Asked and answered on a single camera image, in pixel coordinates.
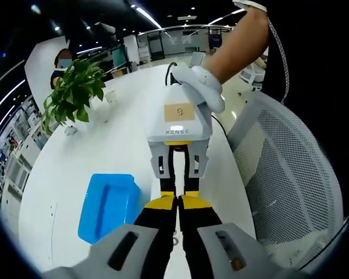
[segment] wall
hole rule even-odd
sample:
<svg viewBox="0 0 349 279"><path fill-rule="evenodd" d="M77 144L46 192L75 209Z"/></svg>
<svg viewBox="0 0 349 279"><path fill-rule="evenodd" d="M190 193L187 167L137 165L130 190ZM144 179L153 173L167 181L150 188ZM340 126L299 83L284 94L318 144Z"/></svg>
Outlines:
<svg viewBox="0 0 349 279"><path fill-rule="evenodd" d="M127 54L129 61L136 62L139 64L140 62L140 56L138 54L138 46L137 46L137 39L135 35L129 35L127 37L124 37L124 45L127 49Z"/></svg>
<svg viewBox="0 0 349 279"><path fill-rule="evenodd" d="M44 112L43 103L52 92L54 59L58 52L67 46L65 36L41 42L35 46L24 65L27 82L40 112Z"/></svg>

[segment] glass partition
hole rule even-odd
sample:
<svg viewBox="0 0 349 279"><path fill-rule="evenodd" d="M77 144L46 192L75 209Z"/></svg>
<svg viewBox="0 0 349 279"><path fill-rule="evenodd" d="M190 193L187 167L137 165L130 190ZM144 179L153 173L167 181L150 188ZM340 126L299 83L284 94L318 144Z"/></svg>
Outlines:
<svg viewBox="0 0 349 279"><path fill-rule="evenodd" d="M160 60L193 52L214 53L231 28L178 26L137 36L141 61Z"/></svg>

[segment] cable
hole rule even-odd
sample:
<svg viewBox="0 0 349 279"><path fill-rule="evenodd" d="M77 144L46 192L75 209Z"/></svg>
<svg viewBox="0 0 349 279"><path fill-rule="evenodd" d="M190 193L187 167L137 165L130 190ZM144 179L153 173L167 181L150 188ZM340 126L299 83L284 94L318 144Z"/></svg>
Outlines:
<svg viewBox="0 0 349 279"><path fill-rule="evenodd" d="M167 68L167 73L165 74L165 85L168 85L168 75L169 75L169 70L172 66L177 66L177 63L176 62L171 62L169 65L168 65L168 68Z"/></svg>
<svg viewBox="0 0 349 279"><path fill-rule="evenodd" d="M227 138L227 134L226 134L226 131L225 131L225 128L222 126L221 122L213 115L211 115L212 118L214 118L221 126L222 130L223 130L223 133L225 134L225 137Z"/></svg>

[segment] face mask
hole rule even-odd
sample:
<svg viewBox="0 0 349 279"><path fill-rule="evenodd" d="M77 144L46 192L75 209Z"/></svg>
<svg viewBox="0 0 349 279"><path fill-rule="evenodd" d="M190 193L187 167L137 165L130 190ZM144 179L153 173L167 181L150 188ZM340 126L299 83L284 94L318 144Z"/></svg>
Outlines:
<svg viewBox="0 0 349 279"><path fill-rule="evenodd" d="M67 68L71 65L72 60L71 59L60 59L59 60L59 65L62 68Z"/></svg>

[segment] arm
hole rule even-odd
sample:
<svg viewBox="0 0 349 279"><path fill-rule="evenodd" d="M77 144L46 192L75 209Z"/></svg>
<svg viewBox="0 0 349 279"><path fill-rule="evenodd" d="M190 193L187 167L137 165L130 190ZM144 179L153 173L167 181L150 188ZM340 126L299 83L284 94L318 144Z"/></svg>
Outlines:
<svg viewBox="0 0 349 279"><path fill-rule="evenodd" d="M57 84L57 79L59 79L59 77L53 78L53 85L54 85L54 86L56 86L56 84Z"/></svg>
<svg viewBox="0 0 349 279"><path fill-rule="evenodd" d="M221 84L255 61L268 46L269 24L266 12L249 7L220 49L205 62Z"/></svg>

